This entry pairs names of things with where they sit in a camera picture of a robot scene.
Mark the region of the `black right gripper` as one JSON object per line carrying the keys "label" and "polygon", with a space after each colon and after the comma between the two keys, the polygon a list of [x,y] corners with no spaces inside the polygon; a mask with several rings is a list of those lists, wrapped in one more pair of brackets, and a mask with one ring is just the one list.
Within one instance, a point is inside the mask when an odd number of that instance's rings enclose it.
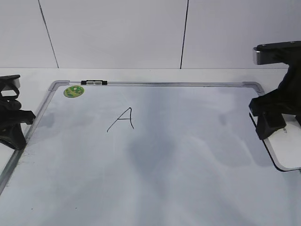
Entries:
{"label": "black right gripper", "polygon": [[249,104],[253,116],[258,116],[256,133],[260,140],[265,140],[286,126],[281,113],[297,115],[301,112],[301,42],[260,44],[253,50],[256,65],[288,65],[278,87],[253,98]]}

